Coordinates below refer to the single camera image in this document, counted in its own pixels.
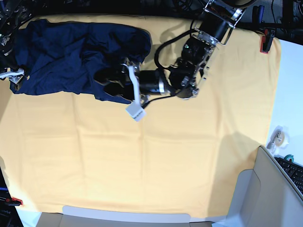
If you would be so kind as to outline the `clear tape dispenser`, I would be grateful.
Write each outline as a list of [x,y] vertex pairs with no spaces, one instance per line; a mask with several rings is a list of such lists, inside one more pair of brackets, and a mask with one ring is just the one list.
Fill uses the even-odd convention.
[[289,141],[290,141],[290,137],[288,132],[282,126],[277,126],[273,131],[270,137],[270,141],[267,144],[266,148],[272,153],[275,153],[277,148],[279,149],[287,148]]

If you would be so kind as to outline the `red clamp top right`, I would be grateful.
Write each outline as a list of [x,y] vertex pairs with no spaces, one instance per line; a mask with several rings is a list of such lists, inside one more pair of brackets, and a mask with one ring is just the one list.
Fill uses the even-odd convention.
[[272,42],[275,38],[275,34],[276,34],[276,32],[274,29],[272,29],[272,28],[265,29],[264,35],[262,36],[262,39],[261,39],[261,47],[260,47],[261,53],[268,54],[268,52],[271,48]]

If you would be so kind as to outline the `black keyboard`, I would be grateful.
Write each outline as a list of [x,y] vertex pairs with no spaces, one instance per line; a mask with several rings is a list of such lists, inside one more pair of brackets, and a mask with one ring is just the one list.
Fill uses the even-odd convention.
[[282,157],[274,157],[274,160],[289,187],[303,200],[303,167]]

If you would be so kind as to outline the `green tape roll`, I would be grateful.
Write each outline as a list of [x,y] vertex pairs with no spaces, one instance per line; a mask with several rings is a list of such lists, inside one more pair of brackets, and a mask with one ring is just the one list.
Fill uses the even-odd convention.
[[294,156],[291,155],[291,154],[286,155],[286,156],[284,157],[284,159],[287,160],[287,161],[289,161],[289,162],[291,162],[291,163],[294,162]]

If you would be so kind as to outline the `dark blue long-sleeve shirt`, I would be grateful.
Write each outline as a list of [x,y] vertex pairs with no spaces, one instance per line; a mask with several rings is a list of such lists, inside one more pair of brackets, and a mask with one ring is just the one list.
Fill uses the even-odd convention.
[[143,62],[150,53],[150,35],[139,28],[113,23],[50,23],[32,21],[15,36],[15,57],[29,80],[14,94],[57,92],[90,94],[97,100],[127,104],[104,92],[94,75],[124,59]]

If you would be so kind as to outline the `yellow table cloth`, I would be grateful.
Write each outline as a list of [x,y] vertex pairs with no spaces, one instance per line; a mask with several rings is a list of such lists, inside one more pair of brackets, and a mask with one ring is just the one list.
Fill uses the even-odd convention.
[[125,105],[60,92],[15,95],[0,84],[0,165],[22,210],[64,206],[225,216],[238,175],[267,141],[281,61],[274,39],[234,29],[197,97],[152,102],[134,121]]

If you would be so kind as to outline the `red clamp bottom left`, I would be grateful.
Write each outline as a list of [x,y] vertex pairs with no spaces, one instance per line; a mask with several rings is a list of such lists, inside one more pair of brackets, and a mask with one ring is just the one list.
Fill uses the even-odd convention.
[[7,206],[21,206],[23,205],[23,201],[16,198],[6,198],[4,203]]

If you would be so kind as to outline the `cardboard box right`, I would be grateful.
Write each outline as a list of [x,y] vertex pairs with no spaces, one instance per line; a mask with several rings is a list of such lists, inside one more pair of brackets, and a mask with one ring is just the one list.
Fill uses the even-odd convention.
[[227,227],[301,227],[303,195],[263,146],[253,169],[242,171],[226,217]]

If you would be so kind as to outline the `red clamp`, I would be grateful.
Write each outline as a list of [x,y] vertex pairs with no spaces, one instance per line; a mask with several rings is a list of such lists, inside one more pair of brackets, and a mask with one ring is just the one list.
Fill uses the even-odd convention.
[[23,205],[23,201],[16,198],[6,198],[4,203],[7,206],[21,206]]
[[260,47],[261,53],[268,54],[268,52],[271,48],[272,42],[275,38],[275,34],[276,34],[276,32],[274,29],[272,29],[272,28],[265,29],[264,35],[262,36],[262,39],[261,39],[261,47]]

